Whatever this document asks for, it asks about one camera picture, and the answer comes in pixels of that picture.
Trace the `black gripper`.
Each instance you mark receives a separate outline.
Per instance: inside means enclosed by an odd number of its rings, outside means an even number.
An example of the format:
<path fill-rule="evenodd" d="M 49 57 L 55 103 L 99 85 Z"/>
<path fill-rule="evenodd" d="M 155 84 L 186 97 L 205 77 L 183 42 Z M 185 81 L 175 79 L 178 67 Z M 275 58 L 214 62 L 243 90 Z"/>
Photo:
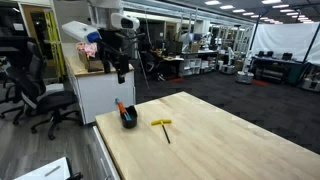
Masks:
<path fill-rule="evenodd" d="M 118 55 L 115 60 L 115 68 L 121 78 L 118 78 L 118 84 L 125 83 L 125 75 L 129 72 L 129 58 L 126 54 Z"/>

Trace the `white round mobile robot base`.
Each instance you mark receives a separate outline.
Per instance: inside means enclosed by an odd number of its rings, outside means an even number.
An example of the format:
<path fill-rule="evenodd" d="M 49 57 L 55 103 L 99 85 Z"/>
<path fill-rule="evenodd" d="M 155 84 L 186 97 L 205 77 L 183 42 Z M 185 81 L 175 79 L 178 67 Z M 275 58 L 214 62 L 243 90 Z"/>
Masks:
<path fill-rule="evenodd" d="M 249 50 L 245 60 L 243 61 L 243 68 L 237 72 L 236 81 L 243 84 L 251 84 L 254 74 L 249 71 L 252 60 L 252 51 Z"/>

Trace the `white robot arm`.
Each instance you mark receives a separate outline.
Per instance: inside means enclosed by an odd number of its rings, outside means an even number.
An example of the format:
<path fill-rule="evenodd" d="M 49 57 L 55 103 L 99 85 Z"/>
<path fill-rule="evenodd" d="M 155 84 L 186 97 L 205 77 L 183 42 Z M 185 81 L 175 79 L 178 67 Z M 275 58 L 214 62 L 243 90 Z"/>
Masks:
<path fill-rule="evenodd" d="M 122 0 L 86 0 L 86 3 L 90 24 L 73 20 L 63 24 L 62 29 L 74 39 L 95 43 L 104 73 L 109 74 L 111 68 L 114 68 L 118 83 L 122 84 L 129 72 L 129 57 L 123 45 L 127 37 L 122 32 L 136 31 L 140 21 L 123 12 Z"/>

